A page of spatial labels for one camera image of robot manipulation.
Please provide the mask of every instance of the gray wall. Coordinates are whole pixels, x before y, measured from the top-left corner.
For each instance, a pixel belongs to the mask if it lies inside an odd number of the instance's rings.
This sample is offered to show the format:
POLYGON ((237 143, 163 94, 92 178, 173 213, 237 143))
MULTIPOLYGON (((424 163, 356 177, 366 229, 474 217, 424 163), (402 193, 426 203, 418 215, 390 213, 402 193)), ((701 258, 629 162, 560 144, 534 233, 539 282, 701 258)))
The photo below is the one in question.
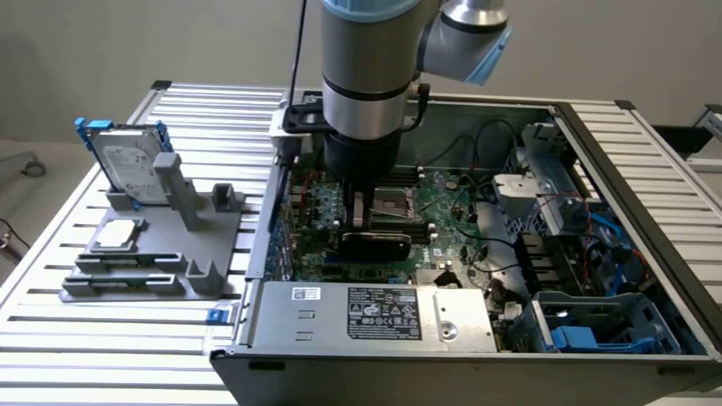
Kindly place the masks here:
MULTIPOLYGON (((311 0, 302 85, 319 84, 311 0)), ((123 120, 155 79, 286 85, 299 0, 0 0, 0 137, 73 140, 77 115, 123 120)), ((514 42, 483 88, 633 100, 657 123, 722 102, 722 1, 507 0, 514 42)))

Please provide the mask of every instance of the floor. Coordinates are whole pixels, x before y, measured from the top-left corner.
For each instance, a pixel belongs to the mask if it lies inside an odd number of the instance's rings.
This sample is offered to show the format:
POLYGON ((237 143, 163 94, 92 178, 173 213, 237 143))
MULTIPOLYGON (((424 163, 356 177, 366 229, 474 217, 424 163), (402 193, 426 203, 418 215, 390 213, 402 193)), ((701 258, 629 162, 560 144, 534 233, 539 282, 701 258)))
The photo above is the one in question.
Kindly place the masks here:
MULTIPOLYGON (((20 168, 0 174, 0 217, 32 244, 88 173, 93 159, 80 144, 0 140, 0 159, 28 150, 40 157, 47 174, 41 178, 28 178, 20 174, 20 168)), ((0 232, 5 232, 4 225, 0 225, 0 232)), ((15 265, 0 256, 0 284, 13 268, 15 265)))

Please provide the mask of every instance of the warning label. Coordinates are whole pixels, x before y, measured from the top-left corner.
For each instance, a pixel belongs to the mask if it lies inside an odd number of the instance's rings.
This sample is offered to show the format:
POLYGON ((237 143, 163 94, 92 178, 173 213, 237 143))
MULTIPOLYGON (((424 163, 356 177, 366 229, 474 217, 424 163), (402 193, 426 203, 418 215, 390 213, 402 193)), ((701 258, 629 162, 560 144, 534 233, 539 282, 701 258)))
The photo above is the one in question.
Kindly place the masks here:
POLYGON ((348 288, 348 337, 420 340, 416 289, 348 288))

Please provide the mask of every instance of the sticker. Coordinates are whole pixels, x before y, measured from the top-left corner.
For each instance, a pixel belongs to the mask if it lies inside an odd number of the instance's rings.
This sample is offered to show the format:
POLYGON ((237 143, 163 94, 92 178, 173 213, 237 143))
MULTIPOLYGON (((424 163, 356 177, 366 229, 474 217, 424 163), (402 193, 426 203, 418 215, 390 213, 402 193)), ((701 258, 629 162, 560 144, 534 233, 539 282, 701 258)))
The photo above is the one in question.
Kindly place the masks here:
POLYGON ((128 196, 144 204, 168 204, 153 170, 153 152, 137 147, 107 146, 103 153, 112 170, 113 182, 128 196))
POLYGON ((292 300, 320 300, 320 288, 294 288, 292 300))
POLYGON ((416 289, 348 288, 347 334, 354 340, 420 340, 416 289))

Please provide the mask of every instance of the motherboard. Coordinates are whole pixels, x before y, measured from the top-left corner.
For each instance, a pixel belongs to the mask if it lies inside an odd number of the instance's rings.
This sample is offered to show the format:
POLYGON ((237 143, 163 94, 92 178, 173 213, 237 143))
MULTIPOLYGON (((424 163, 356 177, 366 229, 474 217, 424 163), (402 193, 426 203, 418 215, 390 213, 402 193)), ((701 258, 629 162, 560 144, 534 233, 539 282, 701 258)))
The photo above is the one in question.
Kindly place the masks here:
POLYGON ((371 229, 412 237, 408 258, 348 261, 336 251, 344 213, 340 181, 324 171, 296 173, 290 187, 292 280, 434 284, 444 271, 452 271, 458 283, 451 287, 476 285, 470 262, 482 244, 474 239, 480 237, 478 216, 466 193, 475 182, 467 173, 423 173, 411 168, 392 172, 375 189, 371 229))

